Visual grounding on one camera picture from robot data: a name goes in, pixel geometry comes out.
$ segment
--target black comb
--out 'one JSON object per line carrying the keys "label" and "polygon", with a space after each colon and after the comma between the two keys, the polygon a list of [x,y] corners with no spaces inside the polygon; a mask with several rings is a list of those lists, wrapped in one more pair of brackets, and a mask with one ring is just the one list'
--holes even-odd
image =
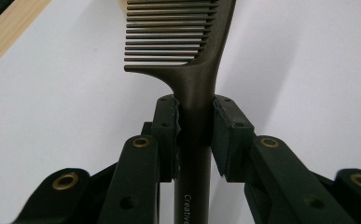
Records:
{"label": "black comb", "polygon": [[207,223],[212,104],[234,7],[235,0],[128,1],[125,71],[159,78],[180,102],[175,223]]}

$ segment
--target white surface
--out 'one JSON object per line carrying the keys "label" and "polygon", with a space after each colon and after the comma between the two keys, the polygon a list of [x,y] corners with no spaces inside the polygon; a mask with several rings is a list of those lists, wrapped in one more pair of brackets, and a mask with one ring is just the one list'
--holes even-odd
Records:
{"label": "white surface", "polygon": [[[123,72],[124,34],[117,1],[53,0],[0,60],[0,223],[51,173],[117,161],[171,93]],[[361,0],[238,0],[216,92],[316,173],[361,168]],[[243,186],[216,173],[210,223],[252,223]],[[170,185],[161,199],[171,223]]]}

